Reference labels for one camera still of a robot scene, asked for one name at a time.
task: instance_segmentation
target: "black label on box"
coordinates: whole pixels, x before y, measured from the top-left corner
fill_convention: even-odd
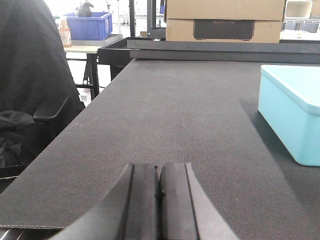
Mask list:
[[[254,20],[195,19],[195,39],[251,40],[254,36]]]

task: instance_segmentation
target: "white container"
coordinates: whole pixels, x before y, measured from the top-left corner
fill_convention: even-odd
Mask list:
[[[258,109],[293,158],[320,167],[320,67],[261,66]]]
[[[287,0],[285,19],[308,19],[312,11],[312,0]]]

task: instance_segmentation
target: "blue plastic crate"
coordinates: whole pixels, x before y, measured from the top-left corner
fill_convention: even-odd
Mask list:
[[[93,12],[92,17],[64,14],[72,40],[103,41],[112,33],[112,12]]]
[[[261,66],[258,109],[302,165],[320,167],[320,67]]]

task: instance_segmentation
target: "light blue container lid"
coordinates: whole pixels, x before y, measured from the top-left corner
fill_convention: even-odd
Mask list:
[[[320,116],[320,67],[262,65],[261,73],[305,112]]]

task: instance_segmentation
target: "gray table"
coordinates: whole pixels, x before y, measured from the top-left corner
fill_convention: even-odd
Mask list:
[[[319,239],[320,168],[257,112],[260,66],[133,60],[0,195],[0,225],[64,228],[127,163],[191,162],[241,239]]]

